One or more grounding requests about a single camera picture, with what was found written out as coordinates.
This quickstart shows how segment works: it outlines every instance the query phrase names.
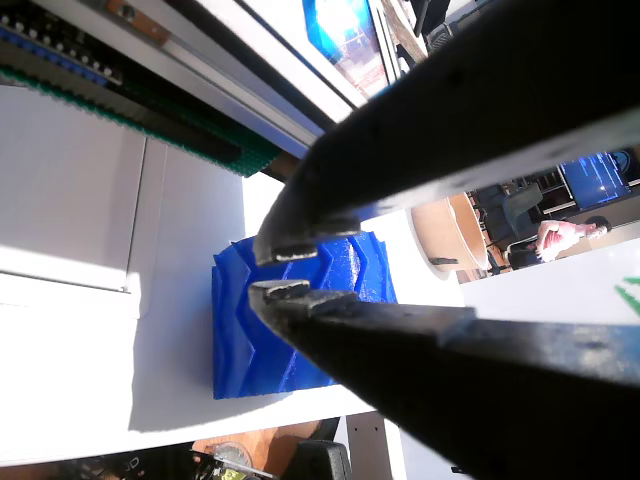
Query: blue plastic block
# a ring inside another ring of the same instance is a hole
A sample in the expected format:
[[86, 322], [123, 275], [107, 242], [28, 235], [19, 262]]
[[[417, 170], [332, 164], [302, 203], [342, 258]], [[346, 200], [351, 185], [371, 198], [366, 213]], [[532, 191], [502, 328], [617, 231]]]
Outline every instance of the blue plastic block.
[[396, 302], [387, 250], [373, 233], [327, 242], [318, 256], [257, 267], [253, 238], [215, 256], [213, 267], [213, 396], [216, 399], [332, 385], [327, 374], [274, 335], [251, 310], [253, 282], [306, 279], [314, 289], [352, 290], [363, 301]]

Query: white surface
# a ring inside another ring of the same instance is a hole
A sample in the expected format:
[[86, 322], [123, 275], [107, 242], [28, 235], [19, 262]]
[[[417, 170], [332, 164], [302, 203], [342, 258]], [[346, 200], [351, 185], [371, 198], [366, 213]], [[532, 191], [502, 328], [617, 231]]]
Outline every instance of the white surface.
[[[277, 194], [261, 174], [244, 185], [169, 150], [151, 303], [139, 321], [0, 307], [0, 465], [370, 410], [341, 386], [213, 400], [212, 256], [245, 236], [245, 208], [264, 211]], [[461, 303], [457, 284], [422, 263], [403, 212], [367, 225], [387, 241], [399, 300]]]
[[0, 271], [125, 286], [144, 137], [0, 86]]
[[633, 324], [638, 315], [614, 287], [640, 275], [640, 239], [461, 286], [481, 318]]
[[0, 106], [0, 304], [140, 318], [167, 147], [22, 88]]
[[400, 429], [378, 412], [346, 417], [353, 480], [407, 480]]

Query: chair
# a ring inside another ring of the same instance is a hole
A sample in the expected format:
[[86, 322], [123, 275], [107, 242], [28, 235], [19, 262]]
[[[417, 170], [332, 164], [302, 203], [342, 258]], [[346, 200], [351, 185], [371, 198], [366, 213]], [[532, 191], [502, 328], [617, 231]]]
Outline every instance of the chair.
[[478, 210], [484, 210], [482, 216], [488, 215], [487, 210], [494, 208], [501, 208], [504, 214], [506, 223], [509, 225], [510, 233], [503, 235], [498, 240], [491, 242], [487, 247], [495, 245], [504, 239], [515, 236], [517, 240], [521, 240], [524, 235], [529, 236], [530, 229], [527, 225], [523, 225], [523, 222], [519, 222], [518, 219], [521, 215], [527, 213], [530, 208], [535, 207], [542, 201], [542, 192], [537, 183], [527, 185], [525, 188], [516, 190], [511, 195], [504, 197], [502, 204], [497, 207], [485, 207], [483, 205], [475, 205], [474, 208]]

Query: desk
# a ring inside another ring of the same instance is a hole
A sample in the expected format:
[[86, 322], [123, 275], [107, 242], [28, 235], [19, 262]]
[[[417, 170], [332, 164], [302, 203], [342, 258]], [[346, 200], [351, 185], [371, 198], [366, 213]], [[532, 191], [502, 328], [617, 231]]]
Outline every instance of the desk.
[[[211, 267], [255, 234], [281, 184], [170, 149], [149, 313], [139, 321], [0, 306], [0, 466], [193, 441], [371, 410], [342, 386], [212, 398]], [[405, 212], [366, 222], [398, 300], [463, 305], [415, 246]]]

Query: white cabinet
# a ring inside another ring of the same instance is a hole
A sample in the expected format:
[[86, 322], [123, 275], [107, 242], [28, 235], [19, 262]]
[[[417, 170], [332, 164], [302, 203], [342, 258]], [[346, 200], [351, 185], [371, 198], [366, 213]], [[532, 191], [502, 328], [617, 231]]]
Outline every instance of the white cabinet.
[[62, 286], [73, 295], [133, 293], [134, 234], [139, 220], [159, 215], [162, 171], [145, 194], [151, 212], [148, 198], [145, 211], [139, 205], [145, 180], [149, 187], [143, 165], [147, 177], [147, 163], [164, 168], [166, 147], [153, 143], [25, 88], [0, 87], [0, 283], [8, 287], [0, 303], [40, 303]]

